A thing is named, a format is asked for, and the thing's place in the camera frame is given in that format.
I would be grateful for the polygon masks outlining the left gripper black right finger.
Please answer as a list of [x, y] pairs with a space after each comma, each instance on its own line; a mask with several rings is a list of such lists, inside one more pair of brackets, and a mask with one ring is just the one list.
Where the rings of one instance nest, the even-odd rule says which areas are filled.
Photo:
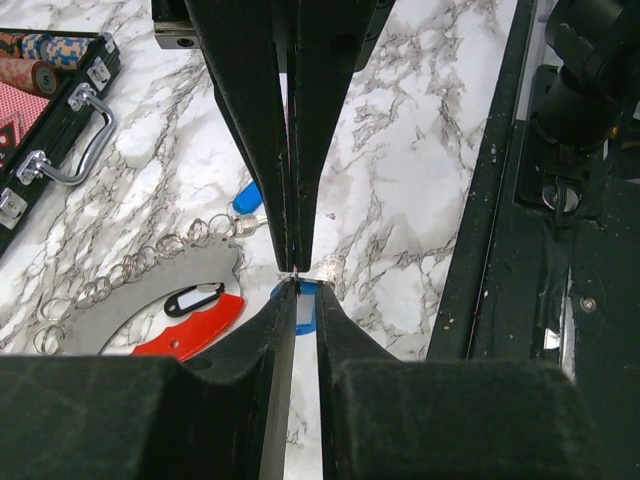
[[315, 299], [327, 479], [635, 479], [639, 372], [578, 382], [539, 361], [404, 362]]

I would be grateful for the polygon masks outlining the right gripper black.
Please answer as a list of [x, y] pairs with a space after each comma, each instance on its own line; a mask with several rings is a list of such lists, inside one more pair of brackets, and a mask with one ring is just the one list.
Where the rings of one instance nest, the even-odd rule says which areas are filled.
[[216, 103], [259, 186], [277, 266], [291, 272], [289, 159], [271, 3], [152, 0], [151, 17], [161, 49], [201, 45]]

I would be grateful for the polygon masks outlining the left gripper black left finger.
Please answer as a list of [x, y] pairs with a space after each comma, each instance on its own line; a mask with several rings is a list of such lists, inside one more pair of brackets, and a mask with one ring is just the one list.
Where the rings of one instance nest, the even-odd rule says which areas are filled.
[[280, 479], [295, 284], [186, 362], [6, 356], [5, 479]]

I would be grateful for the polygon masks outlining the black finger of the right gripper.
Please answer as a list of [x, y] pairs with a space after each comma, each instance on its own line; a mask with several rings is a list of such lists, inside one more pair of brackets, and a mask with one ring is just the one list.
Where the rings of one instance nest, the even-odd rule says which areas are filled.
[[308, 270], [321, 173], [353, 74], [392, 1], [297, 1], [292, 52], [293, 265]]

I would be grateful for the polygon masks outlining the blue plastic key tag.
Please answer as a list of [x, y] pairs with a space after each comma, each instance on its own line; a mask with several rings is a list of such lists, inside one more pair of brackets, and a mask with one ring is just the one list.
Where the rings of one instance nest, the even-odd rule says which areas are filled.
[[270, 292], [276, 297], [278, 317], [287, 331], [291, 321], [295, 320], [297, 336], [304, 336], [316, 331], [316, 293], [318, 284], [314, 280], [300, 279], [297, 295], [291, 298], [288, 293], [288, 280], [279, 282]]

